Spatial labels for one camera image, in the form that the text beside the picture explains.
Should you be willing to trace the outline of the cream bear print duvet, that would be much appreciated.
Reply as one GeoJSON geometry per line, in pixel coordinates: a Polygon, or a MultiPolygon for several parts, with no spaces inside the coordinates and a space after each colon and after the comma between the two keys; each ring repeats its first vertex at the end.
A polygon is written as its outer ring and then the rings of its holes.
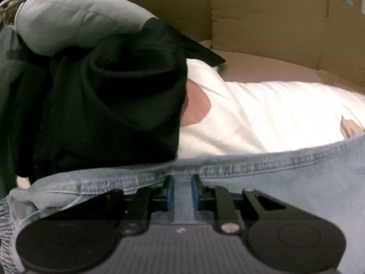
{"type": "Polygon", "coordinates": [[[227,82],[203,61],[187,64],[179,158],[286,152],[364,132],[363,94],[306,82],[227,82]]]}

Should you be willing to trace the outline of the dark grey blanket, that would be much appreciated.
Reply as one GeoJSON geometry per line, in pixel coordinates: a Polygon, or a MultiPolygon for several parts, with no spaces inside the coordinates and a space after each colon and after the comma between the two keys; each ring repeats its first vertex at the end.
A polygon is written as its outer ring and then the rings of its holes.
{"type": "Polygon", "coordinates": [[[35,54],[1,29],[1,195],[19,176],[151,165],[177,156],[188,59],[224,59],[155,18],[92,48],[35,54]]]}

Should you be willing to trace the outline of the brown cardboard sheet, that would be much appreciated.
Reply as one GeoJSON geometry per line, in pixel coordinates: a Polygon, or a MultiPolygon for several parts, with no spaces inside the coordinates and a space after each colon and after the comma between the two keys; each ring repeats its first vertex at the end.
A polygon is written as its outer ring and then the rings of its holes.
{"type": "Polygon", "coordinates": [[[364,0],[129,0],[226,59],[229,81],[364,91],[364,0]]]}

